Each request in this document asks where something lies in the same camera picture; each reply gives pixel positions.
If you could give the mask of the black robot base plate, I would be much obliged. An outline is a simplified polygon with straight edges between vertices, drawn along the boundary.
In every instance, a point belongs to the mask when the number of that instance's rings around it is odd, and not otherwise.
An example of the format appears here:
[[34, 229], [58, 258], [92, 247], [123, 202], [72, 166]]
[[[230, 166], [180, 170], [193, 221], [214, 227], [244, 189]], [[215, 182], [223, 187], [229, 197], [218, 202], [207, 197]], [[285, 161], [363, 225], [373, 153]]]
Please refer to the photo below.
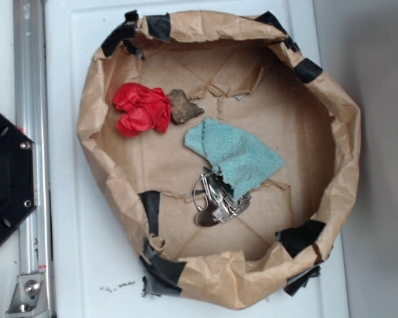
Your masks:
[[36, 207], [34, 146], [0, 113], [0, 247]]

